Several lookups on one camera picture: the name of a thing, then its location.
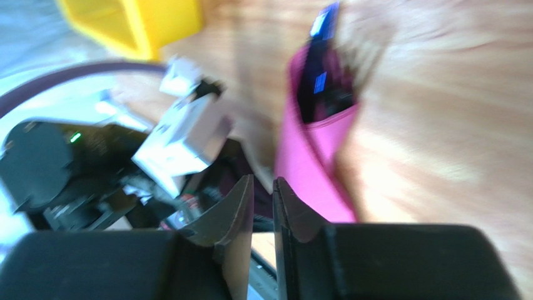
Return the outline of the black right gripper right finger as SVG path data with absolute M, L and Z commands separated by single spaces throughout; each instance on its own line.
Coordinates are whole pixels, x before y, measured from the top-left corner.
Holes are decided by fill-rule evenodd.
M 519 299 L 495 247 L 456 224 L 332 223 L 273 184 L 280 299 Z

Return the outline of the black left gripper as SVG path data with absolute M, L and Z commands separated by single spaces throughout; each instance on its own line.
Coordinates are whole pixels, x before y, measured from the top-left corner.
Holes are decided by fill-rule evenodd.
M 121 218 L 133 228 L 178 229 L 252 173 L 241 144 L 229 139 L 211 166 L 186 175 L 180 195 L 170 196 L 132 161 L 145 139 L 119 125 L 19 123 L 1 158 L 12 210 L 37 230 L 102 230 Z

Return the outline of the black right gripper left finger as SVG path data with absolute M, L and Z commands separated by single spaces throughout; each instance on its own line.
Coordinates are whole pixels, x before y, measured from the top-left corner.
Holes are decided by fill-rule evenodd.
M 39 231 L 1 267 L 2 299 L 245 299 L 254 180 L 177 231 Z

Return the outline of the pink paper napkin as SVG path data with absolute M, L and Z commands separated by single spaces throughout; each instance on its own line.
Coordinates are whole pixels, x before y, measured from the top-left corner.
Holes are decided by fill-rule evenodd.
M 358 114 L 359 105 L 324 120 L 302 122 L 295 88 L 308 48 L 300 48 L 288 64 L 288 96 L 280 127 L 274 174 L 296 195 L 332 223 L 356 222 L 356 209 L 335 175 L 335 158 Z

